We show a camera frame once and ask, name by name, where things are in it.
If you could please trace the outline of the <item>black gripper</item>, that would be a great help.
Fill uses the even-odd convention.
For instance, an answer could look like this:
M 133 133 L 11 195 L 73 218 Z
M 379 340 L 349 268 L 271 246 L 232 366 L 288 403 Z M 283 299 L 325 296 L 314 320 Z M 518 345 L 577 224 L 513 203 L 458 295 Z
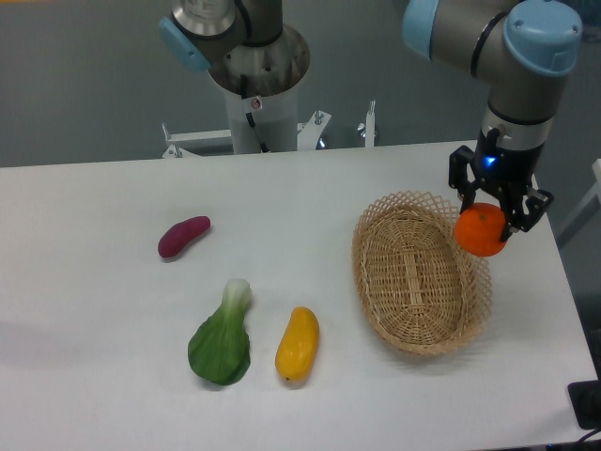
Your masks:
M 498 196 L 505 226 L 501 241 L 519 231 L 530 231 L 547 212 L 554 195 L 532 187 L 532 175 L 544 145 L 536 148 L 511 150 L 492 144 L 487 136 L 497 138 L 496 130 L 480 132 L 475 153 L 467 146 L 456 149 L 449 158 L 448 184 L 461 200 L 460 212 L 470 208 L 478 188 Z M 475 181 L 469 180 L 471 168 Z

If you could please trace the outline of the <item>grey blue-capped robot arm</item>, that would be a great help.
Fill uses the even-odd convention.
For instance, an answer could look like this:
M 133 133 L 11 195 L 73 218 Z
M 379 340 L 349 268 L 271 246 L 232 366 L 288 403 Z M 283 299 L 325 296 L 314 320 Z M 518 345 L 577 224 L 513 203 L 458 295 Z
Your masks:
M 176 1 L 159 24 L 171 54 L 207 71 L 233 101 L 237 153 L 298 148 L 297 108 L 287 95 L 304 78 L 310 54 L 283 21 L 278 1 Z M 475 148 L 450 157 L 449 184 L 464 209 L 485 192 L 499 203 L 499 241 L 528 231 L 552 195 L 532 184 L 582 33 L 578 14 L 558 1 L 412 1 L 405 44 L 490 87 Z

